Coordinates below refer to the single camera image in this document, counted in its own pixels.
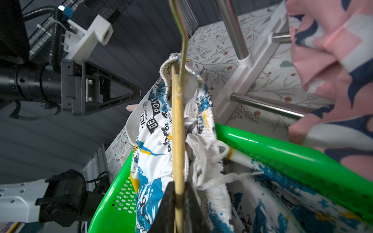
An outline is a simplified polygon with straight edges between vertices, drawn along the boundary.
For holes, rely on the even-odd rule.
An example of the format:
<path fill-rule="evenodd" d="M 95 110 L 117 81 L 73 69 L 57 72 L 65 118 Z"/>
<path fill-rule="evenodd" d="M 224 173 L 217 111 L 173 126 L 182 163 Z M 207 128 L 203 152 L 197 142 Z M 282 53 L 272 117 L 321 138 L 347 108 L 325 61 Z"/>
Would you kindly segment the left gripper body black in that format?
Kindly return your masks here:
<path fill-rule="evenodd" d="M 61 104 L 65 112 L 85 115 L 85 86 L 82 66 L 73 60 L 61 60 Z"/>

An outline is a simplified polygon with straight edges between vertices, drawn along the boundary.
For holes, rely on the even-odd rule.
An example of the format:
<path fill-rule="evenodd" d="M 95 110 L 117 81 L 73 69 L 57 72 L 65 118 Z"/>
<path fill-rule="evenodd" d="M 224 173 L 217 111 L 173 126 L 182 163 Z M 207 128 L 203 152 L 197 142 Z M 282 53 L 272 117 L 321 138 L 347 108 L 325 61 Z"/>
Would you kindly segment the blue yellow white printed shorts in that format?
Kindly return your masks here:
<path fill-rule="evenodd" d="M 130 179 L 137 192 L 137 233 L 150 231 L 173 181 L 174 137 L 172 71 L 180 54 L 172 53 L 160 68 L 160 78 L 139 107 Z M 185 113 L 185 180 L 197 196 L 197 210 L 214 233 L 370 233 L 363 222 L 342 206 L 305 185 L 250 159 L 238 173 L 226 173 L 229 146 L 217 139 L 208 86 L 187 61 Z"/>

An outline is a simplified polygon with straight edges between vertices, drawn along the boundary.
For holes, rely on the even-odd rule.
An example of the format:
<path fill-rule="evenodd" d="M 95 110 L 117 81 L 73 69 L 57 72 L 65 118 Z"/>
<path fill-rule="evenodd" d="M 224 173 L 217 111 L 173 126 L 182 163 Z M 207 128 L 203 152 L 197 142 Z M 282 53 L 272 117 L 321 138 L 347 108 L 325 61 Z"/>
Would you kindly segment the pink clothespin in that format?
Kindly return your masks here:
<path fill-rule="evenodd" d="M 127 105 L 126 109 L 129 112 L 133 112 L 138 107 L 138 104 L 129 104 Z"/>

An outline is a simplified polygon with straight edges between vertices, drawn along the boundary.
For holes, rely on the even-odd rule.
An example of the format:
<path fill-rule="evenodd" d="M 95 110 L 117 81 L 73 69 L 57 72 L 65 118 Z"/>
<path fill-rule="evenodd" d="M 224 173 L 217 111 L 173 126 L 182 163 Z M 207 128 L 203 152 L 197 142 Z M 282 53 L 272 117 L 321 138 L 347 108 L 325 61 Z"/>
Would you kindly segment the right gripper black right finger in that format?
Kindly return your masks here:
<path fill-rule="evenodd" d="M 185 183 L 184 233 L 210 233 L 190 182 Z"/>

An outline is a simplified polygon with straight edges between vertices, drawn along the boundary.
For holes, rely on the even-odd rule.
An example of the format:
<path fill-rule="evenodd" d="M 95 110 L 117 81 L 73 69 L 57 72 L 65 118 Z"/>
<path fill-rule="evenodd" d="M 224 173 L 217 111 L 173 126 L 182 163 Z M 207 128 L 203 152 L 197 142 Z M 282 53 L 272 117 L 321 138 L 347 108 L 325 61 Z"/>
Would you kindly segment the yellow hanger of printed shorts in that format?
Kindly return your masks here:
<path fill-rule="evenodd" d="M 182 39 L 179 72 L 175 62 L 171 64 L 172 75 L 172 123 L 173 123 L 173 181 L 175 187 L 174 231 L 184 231 L 185 193 L 185 127 L 184 127 L 184 77 L 186 74 L 188 32 L 179 10 L 178 1 L 170 0 L 169 6 Z"/>

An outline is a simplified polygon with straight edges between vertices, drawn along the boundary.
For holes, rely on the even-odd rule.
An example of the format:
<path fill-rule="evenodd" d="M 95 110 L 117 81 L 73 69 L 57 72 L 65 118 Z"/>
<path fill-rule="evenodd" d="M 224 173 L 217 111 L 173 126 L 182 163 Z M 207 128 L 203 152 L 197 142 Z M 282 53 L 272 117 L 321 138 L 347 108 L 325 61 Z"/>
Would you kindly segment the pink navy patterned shorts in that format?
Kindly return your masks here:
<path fill-rule="evenodd" d="M 285 7 L 302 88 L 331 101 L 292 125 L 289 139 L 371 181 L 373 3 L 286 1 Z"/>

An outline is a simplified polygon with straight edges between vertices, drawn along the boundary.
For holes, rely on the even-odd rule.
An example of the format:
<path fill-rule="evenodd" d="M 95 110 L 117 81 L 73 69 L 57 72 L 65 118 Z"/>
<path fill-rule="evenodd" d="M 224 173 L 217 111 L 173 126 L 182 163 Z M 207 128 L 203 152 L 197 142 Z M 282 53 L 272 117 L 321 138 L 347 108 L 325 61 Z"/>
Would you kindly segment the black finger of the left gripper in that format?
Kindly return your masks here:
<path fill-rule="evenodd" d="M 83 79 L 88 96 L 142 96 L 139 86 L 88 60 L 83 61 Z"/>
<path fill-rule="evenodd" d="M 116 107 L 121 104 L 128 104 L 132 101 L 138 100 L 142 98 L 141 93 L 135 94 L 127 94 L 123 96 L 119 96 L 113 99 L 109 99 L 108 101 L 104 101 L 103 103 L 100 102 L 91 102 L 86 103 L 83 108 L 83 115 L 87 116 L 93 113 L 97 113 L 111 107 Z"/>

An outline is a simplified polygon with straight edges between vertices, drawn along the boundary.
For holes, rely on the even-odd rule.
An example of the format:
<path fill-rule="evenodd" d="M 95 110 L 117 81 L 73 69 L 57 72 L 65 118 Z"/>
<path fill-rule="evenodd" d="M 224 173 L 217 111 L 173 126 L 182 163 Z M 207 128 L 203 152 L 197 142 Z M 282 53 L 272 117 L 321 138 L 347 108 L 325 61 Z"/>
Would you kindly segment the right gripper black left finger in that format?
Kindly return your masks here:
<path fill-rule="evenodd" d="M 167 185 L 158 212 L 148 233 L 173 233 L 175 225 L 175 185 Z"/>

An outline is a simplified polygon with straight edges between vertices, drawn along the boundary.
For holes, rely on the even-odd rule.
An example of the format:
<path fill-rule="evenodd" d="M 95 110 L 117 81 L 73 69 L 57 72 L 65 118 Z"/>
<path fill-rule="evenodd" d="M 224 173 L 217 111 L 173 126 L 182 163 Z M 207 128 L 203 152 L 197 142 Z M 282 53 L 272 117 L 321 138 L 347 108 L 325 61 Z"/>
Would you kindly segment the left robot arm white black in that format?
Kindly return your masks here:
<path fill-rule="evenodd" d="M 22 102 L 37 102 L 75 116 L 87 116 L 141 97 L 141 88 L 89 62 L 96 45 L 106 45 L 112 23 L 130 1 L 75 1 L 72 6 L 43 6 L 22 12 L 18 1 L 1 1 L 1 107 L 15 103 L 11 119 L 21 116 Z M 25 23 L 49 15 L 48 63 L 31 61 Z M 108 189 L 109 174 L 88 181 L 68 170 L 49 179 L 1 185 L 1 222 L 55 222 L 69 227 L 91 222 Z"/>

